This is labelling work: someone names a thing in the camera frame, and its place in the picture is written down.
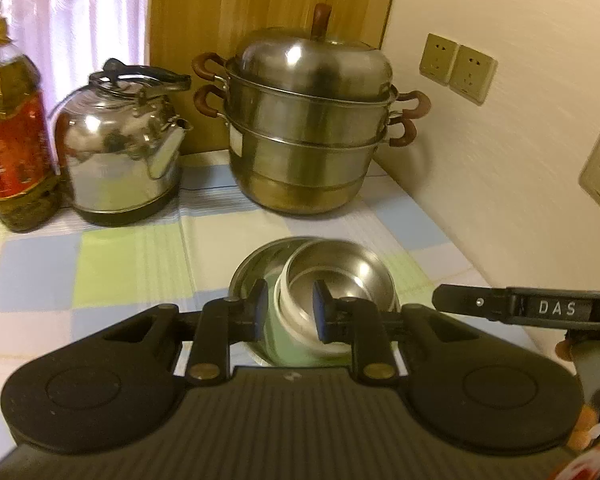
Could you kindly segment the person's right hand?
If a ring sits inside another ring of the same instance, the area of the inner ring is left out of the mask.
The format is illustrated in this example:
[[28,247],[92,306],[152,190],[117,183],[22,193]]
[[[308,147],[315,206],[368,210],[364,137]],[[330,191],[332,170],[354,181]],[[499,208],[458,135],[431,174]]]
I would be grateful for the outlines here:
[[585,404],[568,439],[568,448],[584,452],[600,444],[600,340],[565,338],[556,344],[559,359],[573,362]]

